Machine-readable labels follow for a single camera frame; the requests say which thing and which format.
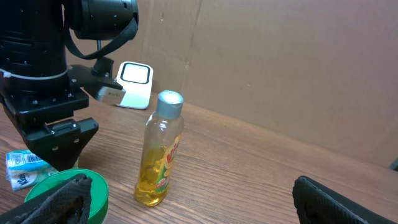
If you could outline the green lid jar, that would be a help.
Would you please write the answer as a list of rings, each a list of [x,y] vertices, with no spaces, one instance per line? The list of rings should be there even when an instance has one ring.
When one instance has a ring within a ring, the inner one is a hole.
[[[77,174],[85,174],[92,179],[91,183],[91,205],[88,224],[105,224],[108,216],[109,187],[105,178],[99,173],[89,169],[70,169],[58,172],[46,177],[36,184],[25,198],[25,202],[35,198],[53,187]]]

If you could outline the white barcode scanner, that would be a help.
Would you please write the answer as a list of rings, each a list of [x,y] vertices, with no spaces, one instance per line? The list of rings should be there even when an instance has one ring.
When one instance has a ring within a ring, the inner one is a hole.
[[[148,107],[152,89],[153,69],[137,62],[120,64],[116,82],[126,93],[119,107],[144,110]]]

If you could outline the yellow liquid bottle grey cap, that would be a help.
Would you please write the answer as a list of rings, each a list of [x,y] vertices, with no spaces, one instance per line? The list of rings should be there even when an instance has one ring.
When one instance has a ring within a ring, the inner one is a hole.
[[[169,191],[170,177],[184,120],[183,96],[164,90],[158,94],[157,106],[146,122],[141,164],[134,198],[147,206],[158,205]]]

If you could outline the small teal tissue pack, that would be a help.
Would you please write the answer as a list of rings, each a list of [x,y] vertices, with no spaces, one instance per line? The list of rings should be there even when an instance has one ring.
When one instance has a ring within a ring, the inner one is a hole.
[[[31,187],[56,173],[56,169],[29,150],[6,154],[6,180],[14,191]]]

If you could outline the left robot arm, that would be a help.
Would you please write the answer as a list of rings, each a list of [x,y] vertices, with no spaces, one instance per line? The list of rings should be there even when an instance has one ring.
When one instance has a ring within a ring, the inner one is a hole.
[[[91,98],[119,104],[109,54],[135,38],[135,0],[1,0],[1,104],[28,149],[70,169],[99,126]]]

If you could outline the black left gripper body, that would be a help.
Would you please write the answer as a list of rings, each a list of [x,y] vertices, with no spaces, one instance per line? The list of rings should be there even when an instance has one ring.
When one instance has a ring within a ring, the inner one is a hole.
[[[71,65],[59,77],[19,78],[1,72],[1,103],[14,126],[24,135],[33,129],[70,118],[89,106],[101,87],[122,90],[108,72]]]

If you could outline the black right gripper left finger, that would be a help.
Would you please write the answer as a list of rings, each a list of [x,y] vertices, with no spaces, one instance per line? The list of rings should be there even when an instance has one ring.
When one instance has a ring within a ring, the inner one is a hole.
[[[92,178],[77,174],[1,215],[1,224],[87,224]]]

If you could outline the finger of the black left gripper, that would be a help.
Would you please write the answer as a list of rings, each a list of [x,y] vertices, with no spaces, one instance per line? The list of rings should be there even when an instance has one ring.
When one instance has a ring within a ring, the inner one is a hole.
[[[57,171],[63,171],[75,165],[98,129],[99,125],[93,118],[81,121],[67,119],[25,132],[24,142],[36,156]]]

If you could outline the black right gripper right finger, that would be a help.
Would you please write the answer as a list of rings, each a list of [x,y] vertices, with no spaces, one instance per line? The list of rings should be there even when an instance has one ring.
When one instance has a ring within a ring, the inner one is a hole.
[[[292,196],[301,224],[395,224],[304,175],[295,180]]]

